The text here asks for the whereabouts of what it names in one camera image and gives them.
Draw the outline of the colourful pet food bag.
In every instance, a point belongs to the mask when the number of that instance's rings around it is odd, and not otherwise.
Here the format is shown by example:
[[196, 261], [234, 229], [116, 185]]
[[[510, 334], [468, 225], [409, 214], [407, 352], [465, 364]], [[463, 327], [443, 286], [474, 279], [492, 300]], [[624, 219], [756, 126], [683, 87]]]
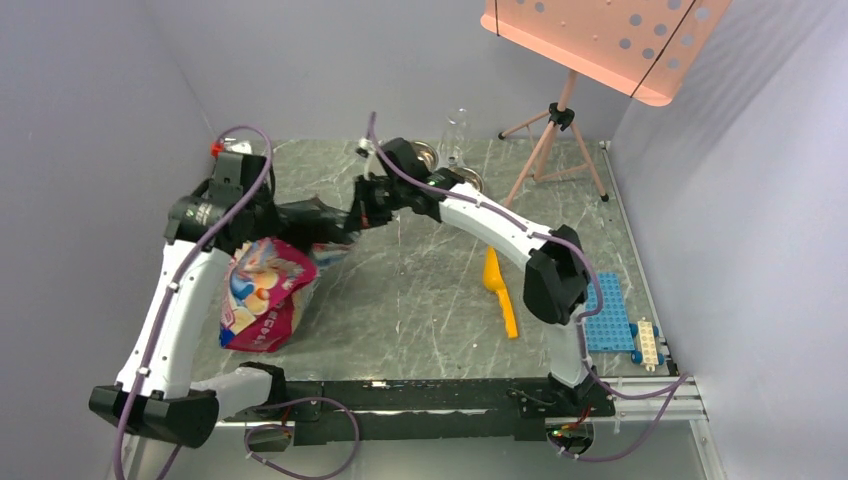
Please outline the colourful pet food bag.
[[340, 263], [359, 234], [346, 231], [349, 213], [318, 197], [275, 206], [277, 224], [245, 242], [226, 275], [219, 346], [273, 353], [296, 332], [320, 277]]

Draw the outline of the yellow plastic scoop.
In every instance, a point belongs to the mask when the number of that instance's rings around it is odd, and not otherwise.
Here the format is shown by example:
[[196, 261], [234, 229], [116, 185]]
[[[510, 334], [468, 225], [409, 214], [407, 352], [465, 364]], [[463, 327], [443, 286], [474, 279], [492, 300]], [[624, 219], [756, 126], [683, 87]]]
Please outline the yellow plastic scoop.
[[501, 274], [496, 250], [491, 246], [485, 252], [482, 283], [488, 291], [497, 297], [507, 338], [517, 339], [519, 337], [519, 330], [513, 305], [508, 288]]

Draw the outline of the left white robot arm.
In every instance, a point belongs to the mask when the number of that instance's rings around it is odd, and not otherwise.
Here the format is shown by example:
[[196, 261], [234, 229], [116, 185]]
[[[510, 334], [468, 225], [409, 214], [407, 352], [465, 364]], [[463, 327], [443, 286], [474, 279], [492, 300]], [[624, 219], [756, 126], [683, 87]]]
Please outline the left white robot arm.
[[217, 149], [215, 167], [168, 214], [160, 277], [139, 338], [111, 385], [93, 388], [89, 409], [121, 431], [198, 448], [218, 421], [252, 410], [264, 420], [287, 406], [283, 369], [246, 362], [229, 374], [191, 379], [194, 352], [231, 259], [277, 227], [272, 163]]

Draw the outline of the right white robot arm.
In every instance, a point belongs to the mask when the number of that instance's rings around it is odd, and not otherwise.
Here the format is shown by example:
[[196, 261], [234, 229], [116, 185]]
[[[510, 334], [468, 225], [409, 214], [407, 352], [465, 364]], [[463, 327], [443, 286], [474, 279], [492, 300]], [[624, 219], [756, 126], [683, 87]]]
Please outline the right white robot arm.
[[551, 390], [553, 405], [564, 415], [578, 414], [591, 398], [585, 383], [590, 360], [578, 332], [591, 278], [576, 231], [529, 221], [453, 171], [429, 170], [403, 138], [383, 143], [362, 138], [356, 152], [384, 172], [366, 171], [356, 178], [345, 230], [383, 226], [395, 212], [410, 209], [475, 236], [512, 261], [524, 274], [525, 307], [547, 326], [550, 375], [558, 382]]

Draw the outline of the grey double pet bowl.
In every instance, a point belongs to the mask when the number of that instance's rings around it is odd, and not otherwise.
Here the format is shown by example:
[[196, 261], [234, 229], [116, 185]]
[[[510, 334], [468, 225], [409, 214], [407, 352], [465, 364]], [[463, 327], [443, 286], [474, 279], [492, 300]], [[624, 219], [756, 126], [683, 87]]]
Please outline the grey double pet bowl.
[[469, 168], [463, 161], [456, 160], [453, 157], [448, 160], [441, 160], [434, 147], [420, 140], [412, 140], [411, 145], [417, 158], [424, 163], [429, 171], [447, 168], [462, 177], [479, 193], [485, 192], [483, 177], [477, 171]]

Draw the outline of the pink music stand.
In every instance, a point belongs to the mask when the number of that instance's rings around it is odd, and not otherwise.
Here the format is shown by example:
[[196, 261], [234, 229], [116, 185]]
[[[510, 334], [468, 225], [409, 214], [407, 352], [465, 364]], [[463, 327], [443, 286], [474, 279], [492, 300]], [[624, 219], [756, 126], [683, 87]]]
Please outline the pink music stand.
[[558, 100], [520, 125], [547, 122], [505, 203], [512, 204], [528, 178], [546, 182], [561, 177], [545, 168], [558, 132], [565, 130], [573, 133], [583, 155], [582, 164], [566, 172], [589, 171], [601, 200], [608, 201], [569, 107], [578, 78], [589, 78], [648, 106], [667, 106], [730, 4], [730, 0], [487, 2], [481, 17], [486, 30], [568, 70]]

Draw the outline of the white toy brick car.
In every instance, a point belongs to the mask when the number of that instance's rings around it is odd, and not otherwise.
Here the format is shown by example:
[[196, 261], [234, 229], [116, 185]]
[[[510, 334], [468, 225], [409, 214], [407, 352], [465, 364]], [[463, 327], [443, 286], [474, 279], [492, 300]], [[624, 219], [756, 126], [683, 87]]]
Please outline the white toy brick car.
[[631, 362], [642, 366], [648, 372], [654, 372], [665, 362], [664, 355], [657, 347], [658, 328], [645, 319], [630, 323], [629, 327], [634, 343], [634, 349], [630, 353]]

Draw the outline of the blue building base plate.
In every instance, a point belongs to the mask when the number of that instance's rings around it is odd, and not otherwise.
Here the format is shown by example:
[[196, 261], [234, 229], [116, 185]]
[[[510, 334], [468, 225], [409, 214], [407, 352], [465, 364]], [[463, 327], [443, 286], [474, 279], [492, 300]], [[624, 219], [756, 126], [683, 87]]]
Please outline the blue building base plate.
[[629, 353], [635, 346], [619, 278], [612, 272], [600, 272], [598, 280], [603, 308], [586, 320], [587, 348], [591, 353]]

